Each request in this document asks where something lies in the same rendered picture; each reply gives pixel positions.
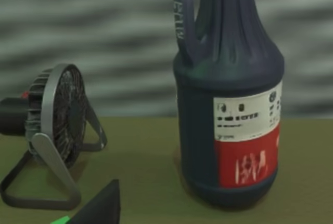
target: brown table surface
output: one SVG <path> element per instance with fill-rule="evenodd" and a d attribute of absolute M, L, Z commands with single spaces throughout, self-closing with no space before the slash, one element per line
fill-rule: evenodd
<path fill-rule="evenodd" d="M 78 208 L 70 212 L 19 209 L 0 200 L 0 223 L 48 224 L 73 216 L 115 178 L 120 179 L 121 224 L 333 223 L 331 120 L 283 120 L 277 179 L 261 203 L 241 212 L 210 207 L 184 190 L 175 165 L 175 118 L 113 117 L 102 118 L 102 124 L 107 147 L 97 153 L 83 152 L 71 169 L 82 192 Z M 26 148 L 22 137 L 0 136 L 0 179 Z M 22 196 L 61 196 L 63 192 L 54 176 L 35 163 L 27 166 L 10 191 Z"/>

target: blurred gray background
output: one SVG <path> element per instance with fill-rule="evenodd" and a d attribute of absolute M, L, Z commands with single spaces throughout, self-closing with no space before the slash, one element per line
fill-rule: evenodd
<path fill-rule="evenodd" d="M 333 0 L 257 0 L 287 61 L 284 115 L 333 116 Z M 0 0 L 0 98 L 73 62 L 100 115 L 176 115 L 172 0 Z"/>

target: portable fan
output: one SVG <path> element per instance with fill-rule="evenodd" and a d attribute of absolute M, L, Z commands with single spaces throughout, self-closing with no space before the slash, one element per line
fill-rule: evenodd
<path fill-rule="evenodd" d="M 95 143 L 83 143 L 86 122 L 99 135 Z M 100 151 L 107 138 L 85 94 L 82 75 L 73 64 L 43 71 L 26 97 L 0 102 L 0 133 L 25 136 L 28 151 L 0 184 L 3 201 L 14 207 L 70 210 L 81 193 L 68 168 L 80 151 Z M 29 159 L 47 165 L 69 190 L 68 200 L 23 199 L 6 193 Z"/>

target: fan stand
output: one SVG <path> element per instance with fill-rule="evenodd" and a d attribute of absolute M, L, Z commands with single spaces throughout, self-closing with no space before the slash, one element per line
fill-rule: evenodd
<path fill-rule="evenodd" d="M 88 104 L 87 107 L 86 120 L 99 135 L 99 139 L 95 143 L 84 143 L 82 151 L 100 151 L 106 146 L 107 137 L 90 104 Z M 3 201 L 12 207 L 30 209 L 71 210 L 77 207 L 81 202 L 80 190 L 61 159 L 52 139 L 44 133 L 37 133 L 32 137 L 31 143 L 35 151 L 43 159 L 45 165 L 49 167 L 49 169 L 68 189 L 69 197 L 67 200 L 29 199 L 12 196 L 6 193 L 6 190 L 22 171 L 27 162 L 32 158 L 30 152 L 27 151 L 18 164 L 0 183 L 0 194 Z"/>

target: bright green piece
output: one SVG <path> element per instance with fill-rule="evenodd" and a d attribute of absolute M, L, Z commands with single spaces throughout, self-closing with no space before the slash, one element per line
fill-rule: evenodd
<path fill-rule="evenodd" d="M 62 217 L 60 219 L 57 219 L 57 220 L 51 222 L 51 224 L 66 224 L 67 221 L 69 221 L 70 219 L 71 218 L 69 218 L 69 216 L 64 216 L 64 217 Z"/>

